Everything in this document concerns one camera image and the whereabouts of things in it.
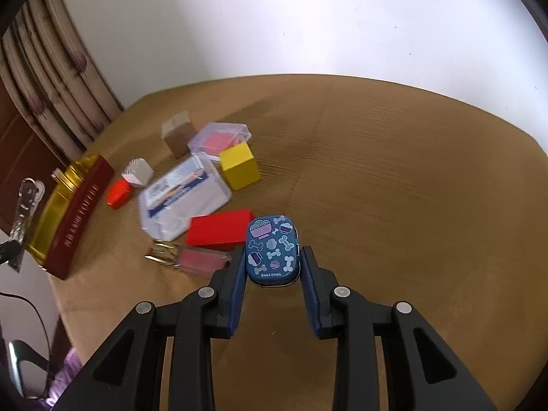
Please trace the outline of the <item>black white zigzag box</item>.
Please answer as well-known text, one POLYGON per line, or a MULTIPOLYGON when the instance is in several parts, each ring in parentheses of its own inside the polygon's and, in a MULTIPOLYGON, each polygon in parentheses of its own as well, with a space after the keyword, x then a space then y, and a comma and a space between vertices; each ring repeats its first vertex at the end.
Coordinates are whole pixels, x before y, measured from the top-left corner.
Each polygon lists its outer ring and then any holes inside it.
POLYGON ((135 158, 128 162, 122 171, 122 177, 132 187, 146 187, 154 171, 144 158, 135 158))

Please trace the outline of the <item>red rectangular block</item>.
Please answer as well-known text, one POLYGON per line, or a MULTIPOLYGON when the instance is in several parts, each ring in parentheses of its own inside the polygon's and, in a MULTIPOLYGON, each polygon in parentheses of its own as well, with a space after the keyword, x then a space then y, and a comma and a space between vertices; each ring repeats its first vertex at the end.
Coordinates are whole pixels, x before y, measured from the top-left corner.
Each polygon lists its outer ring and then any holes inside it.
POLYGON ((195 216, 190 220, 186 244, 208 250, 234 250, 245 244, 247 227, 253 219, 251 210, 195 216))

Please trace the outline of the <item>gold toffee tin box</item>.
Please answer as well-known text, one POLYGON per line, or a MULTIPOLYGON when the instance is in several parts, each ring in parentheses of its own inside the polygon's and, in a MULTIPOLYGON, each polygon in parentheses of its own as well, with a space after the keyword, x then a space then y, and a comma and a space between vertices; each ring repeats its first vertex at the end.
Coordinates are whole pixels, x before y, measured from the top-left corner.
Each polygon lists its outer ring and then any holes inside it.
POLYGON ((69 276, 80 238, 114 170, 98 154, 82 157, 66 170, 56 169, 56 187, 30 235, 27 251, 50 275, 69 276))

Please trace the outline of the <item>beige patterned curtain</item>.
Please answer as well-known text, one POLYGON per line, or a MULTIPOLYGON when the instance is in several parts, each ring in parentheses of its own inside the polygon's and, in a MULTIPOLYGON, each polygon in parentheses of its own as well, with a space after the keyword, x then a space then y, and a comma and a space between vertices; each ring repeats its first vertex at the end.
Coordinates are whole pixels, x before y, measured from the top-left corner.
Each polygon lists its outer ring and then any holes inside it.
POLYGON ((122 112, 64 0, 3 0, 1 81, 62 161, 78 159, 122 112))

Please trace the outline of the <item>silver metal hole punch pliers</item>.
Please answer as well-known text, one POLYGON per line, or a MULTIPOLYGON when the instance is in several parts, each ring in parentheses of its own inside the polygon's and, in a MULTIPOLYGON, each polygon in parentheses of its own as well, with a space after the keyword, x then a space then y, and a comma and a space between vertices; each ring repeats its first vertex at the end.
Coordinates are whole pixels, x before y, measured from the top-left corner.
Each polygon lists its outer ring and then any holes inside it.
POLYGON ((23 254, 27 240, 30 238, 34 214, 45 192, 43 182, 30 177, 23 179, 18 189, 15 220, 9 234, 9 243, 14 250, 8 258, 8 265, 17 273, 21 272, 23 254))

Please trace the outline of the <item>clear box with red item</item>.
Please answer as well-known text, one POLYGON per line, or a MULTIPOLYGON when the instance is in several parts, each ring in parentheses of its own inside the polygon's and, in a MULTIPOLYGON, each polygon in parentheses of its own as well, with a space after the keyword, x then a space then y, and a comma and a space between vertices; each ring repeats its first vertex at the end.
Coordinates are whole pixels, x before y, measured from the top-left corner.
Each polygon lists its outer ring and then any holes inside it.
POLYGON ((252 134, 243 123, 207 123, 189 140, 191 154, 205 153, 211 161, 219 161, 219 154, 242 142, 248 142, 252 134))

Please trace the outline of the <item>blue patterned tin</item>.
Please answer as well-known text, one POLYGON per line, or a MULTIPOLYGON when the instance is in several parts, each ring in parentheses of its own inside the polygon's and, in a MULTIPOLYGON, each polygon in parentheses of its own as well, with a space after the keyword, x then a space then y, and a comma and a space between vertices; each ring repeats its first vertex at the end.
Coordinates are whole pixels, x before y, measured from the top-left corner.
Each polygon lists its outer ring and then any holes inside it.
POLYGON ((245 241, 247 275, 264 288, 286 287, 300 275, 297 229, 283 214, 253 219, 245 241))

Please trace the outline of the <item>beige cardboard cube box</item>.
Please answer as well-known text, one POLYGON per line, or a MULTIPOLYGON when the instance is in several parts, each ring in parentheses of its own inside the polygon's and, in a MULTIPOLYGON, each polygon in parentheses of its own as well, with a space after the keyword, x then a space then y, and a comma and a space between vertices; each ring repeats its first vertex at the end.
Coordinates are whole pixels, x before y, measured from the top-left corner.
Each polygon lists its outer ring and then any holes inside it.
POLYGON ((175 114, 162 125, 162 139, 176 159, 189 153, 188 143, 195 135, 196 130, 186 111, 175 114))

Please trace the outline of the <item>gold and maroon lipstick box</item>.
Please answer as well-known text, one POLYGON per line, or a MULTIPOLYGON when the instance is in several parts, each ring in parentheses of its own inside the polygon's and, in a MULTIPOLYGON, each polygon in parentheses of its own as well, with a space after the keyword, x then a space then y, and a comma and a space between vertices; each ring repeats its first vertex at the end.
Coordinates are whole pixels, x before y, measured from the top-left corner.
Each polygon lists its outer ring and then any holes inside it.
POLYGON ((225 268, 231 261, 231 256, 224 251, 164 241, 154 241, 145 258, 162 266, 204 278, 210 278, 215 271, 225 268))

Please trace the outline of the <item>yellow wooden block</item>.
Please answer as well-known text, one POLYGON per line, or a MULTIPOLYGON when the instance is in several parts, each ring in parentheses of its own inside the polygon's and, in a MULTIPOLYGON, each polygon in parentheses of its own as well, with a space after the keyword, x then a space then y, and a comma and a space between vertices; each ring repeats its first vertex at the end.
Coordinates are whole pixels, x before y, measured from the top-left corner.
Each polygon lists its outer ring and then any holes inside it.
POLYGON ((232 190, 247 187, 261 179, 256 159, 246 142, 219 153, 224 178, 232 190))

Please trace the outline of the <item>clear plastic labelled box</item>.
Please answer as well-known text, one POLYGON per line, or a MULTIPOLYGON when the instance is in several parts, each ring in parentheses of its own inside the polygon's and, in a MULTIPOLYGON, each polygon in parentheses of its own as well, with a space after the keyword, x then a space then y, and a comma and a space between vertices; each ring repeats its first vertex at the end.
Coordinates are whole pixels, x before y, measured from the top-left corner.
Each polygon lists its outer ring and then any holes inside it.
POLYGON ((192 218, 216 212, 230 200, 231 190, 213 162, 198 152, 139 194, 140 225, 151 238, 172 241, 189 230, 192 218))

